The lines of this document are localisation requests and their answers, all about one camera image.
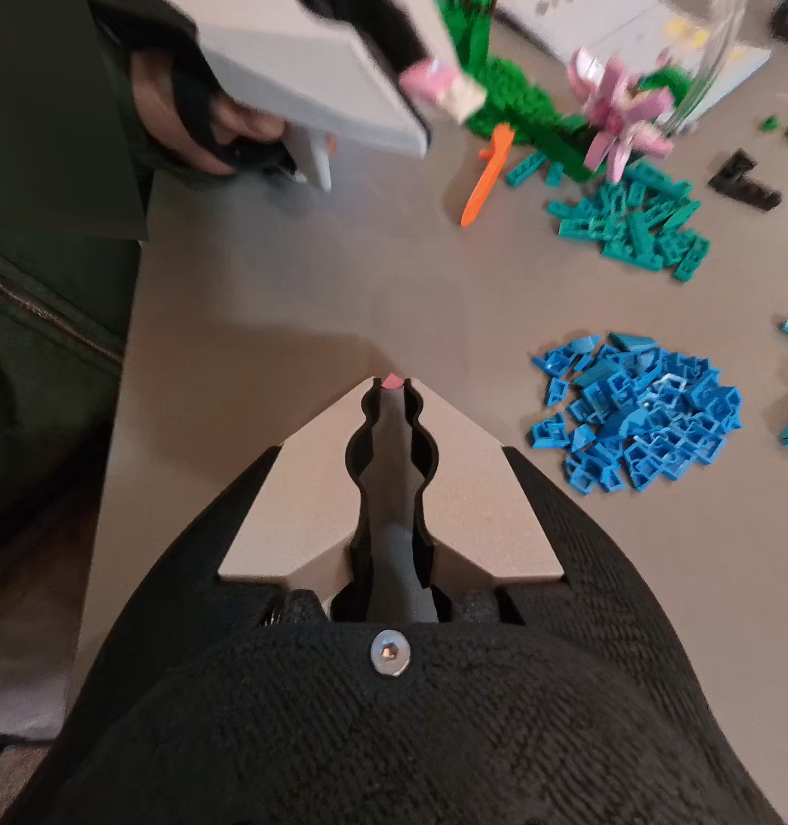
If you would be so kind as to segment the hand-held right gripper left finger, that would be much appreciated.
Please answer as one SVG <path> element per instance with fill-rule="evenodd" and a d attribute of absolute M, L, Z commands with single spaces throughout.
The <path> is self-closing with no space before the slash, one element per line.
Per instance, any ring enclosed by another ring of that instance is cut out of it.
<path fill-rule="evenodd" d="M 285 439 L 218 568 L 221 580 L 310 591 L 326 614 L 340 594 L 365 585 L 361 477 L 377 420 L 378 379 L 368 378 Z"/>

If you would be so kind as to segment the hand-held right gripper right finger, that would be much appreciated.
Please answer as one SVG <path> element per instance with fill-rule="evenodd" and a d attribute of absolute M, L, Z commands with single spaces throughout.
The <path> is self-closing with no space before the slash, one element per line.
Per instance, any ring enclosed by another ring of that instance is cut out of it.
<path fill-rule="evenodd" d="M 418 379 L 407 379 L 414 566 L 423 587 L 494 590 L 564 570 L 503 445 Z"/>

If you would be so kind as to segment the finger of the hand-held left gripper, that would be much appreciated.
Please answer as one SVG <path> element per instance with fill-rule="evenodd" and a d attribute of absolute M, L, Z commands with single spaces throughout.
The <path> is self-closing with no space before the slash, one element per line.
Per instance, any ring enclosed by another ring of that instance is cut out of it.
<path fill-rule="evenodd" d="M 430 132 L 400 89 L 401 69 L 353 22 L 293 1 L 171 4 L 236 101 L 311 131 L 425 156 Z"/>
<path fill-rule="evenodd" d="M 404 1 L 403 14 L 409 29 L 405 47 L 406 67 L 433 60 L 440 67 L 461 72 L 457 50 L 439 2 Z"/>

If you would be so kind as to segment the person's left forearm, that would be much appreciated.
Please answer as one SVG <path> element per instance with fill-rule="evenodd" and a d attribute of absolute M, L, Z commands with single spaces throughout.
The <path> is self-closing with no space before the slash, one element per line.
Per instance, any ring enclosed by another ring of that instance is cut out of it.
<path fill-rule="evenodd" d="M 169 55 L 172 66 L 180 64 L 197 76 L 212 77 L 196 46 L 193 25 L 168 2 L 91 1 L 87 5 L 136 176 L 163 170 L 186 179 L 201 177 L 204 172 L 188 167 L 144 129 L 130 77 L 131 54 L 146 49 Z"/>

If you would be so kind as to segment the green lego plant model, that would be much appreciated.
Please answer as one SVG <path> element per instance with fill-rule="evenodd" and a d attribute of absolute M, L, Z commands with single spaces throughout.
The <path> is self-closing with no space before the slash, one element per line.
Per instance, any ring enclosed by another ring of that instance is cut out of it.
<path fill-rule="evenodd" d="M 643 79 L 618 57 L 601 64 L 579 48 L 563 64 L 576 110 L 562 112 L 521 67 L 491 54 L 496 4 L 439 2 L 462 67 L 488 93 L 467 120 L 471 131 L 488 138 L 497 124 L 508 123 L 516 143 L 532 145 L 579 181 L 602 165 L 606 179 L 616 181 L 630 162 L 668 156 L 682 129 L 671 130 L 663 117 L 688 91 L 687 77 L 664 68 Z"/>

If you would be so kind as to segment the orange lego piece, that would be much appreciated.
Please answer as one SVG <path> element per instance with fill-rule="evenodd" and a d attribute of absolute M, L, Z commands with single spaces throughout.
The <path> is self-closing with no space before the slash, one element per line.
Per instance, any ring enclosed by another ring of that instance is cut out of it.
<path fill-rule="evenodd" d="M 462 211 L 462 228 L 470 226 L 477 219 L 509 159 L 514 137 L 515 130 L 510 124 L 499 123 L 492 131 L 489 146 L 480 151 L 479 157 L 486 161 L 486 165 Z"/>

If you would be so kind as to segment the lego instruction booklet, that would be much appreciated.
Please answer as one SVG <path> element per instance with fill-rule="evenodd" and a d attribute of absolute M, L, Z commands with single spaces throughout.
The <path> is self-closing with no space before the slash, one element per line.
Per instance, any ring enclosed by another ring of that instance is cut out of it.
<path fill-rule="evenodd" d="M 499 15 L 567 64 L 579 48 L 618 57 L 637 77 L 672 68 L 688 78 L 663 120 L 679 131 L 760 70 L 771 50 L 739 40 L 747 2 L 504 1 Z"/>

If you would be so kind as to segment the pile of teal lego pieces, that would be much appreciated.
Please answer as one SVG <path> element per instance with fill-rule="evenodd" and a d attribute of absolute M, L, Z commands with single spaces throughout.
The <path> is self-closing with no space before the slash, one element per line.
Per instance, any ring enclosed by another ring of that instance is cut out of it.
<path fill-rule="evenodd" d="M 638 270 L 692 280 L 711 243 L 688 224 L 701 205 L 689 181 L 674 180 L 646 160 L 630 162 L 616 181 L 606 180 L 604 165 L 572 181 L 580 196 L 545 205 L 560 240 Z"/>

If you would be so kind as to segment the black lego piece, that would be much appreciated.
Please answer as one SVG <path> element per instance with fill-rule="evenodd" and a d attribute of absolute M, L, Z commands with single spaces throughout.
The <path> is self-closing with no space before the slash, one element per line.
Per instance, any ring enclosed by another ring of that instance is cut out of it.
<path fill-rule="evenodd" d="M 717 179 L 722 186 L 734 187 L 749 182 L 746 177 L 757 165 L 744 150 L 735 150 L 721 166 Z"/>
<path fill-rule="evenodd" d="M 782 202 L 781 191 L 766 186 L 745 174 L 733 177 L 717 174 L 708 181 L 708 186 L 731 201 L 748 205 L 765 213 L 776 209 Z"/>

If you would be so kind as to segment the person's left hand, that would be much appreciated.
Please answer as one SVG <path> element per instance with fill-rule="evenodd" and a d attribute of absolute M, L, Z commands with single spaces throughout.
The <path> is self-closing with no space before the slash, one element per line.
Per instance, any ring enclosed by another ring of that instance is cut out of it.
<path fill-rule="evenodd" d="M 147 133 L 188 167 L 213 177 L 229 177 L 234 169 L 203 148 L 188 133 L 176 107 L 172 58 L 157 49 L 135 51 L 130 58 L 130 77 L 137 114 Z M 212 98 L 210 127 L 218 143 L 238 138 L 258 143 L 281 140 L 285 121 L 246 107 L 224 92 Z"/>

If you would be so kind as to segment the dark green jacket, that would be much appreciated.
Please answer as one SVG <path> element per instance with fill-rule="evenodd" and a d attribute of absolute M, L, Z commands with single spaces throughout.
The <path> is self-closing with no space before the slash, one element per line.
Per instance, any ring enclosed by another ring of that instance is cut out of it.
<path fill-rule="evenodd" d="M 153 172 L 83 2 L 0 2 L 0 549 L 117 402 Z"/>

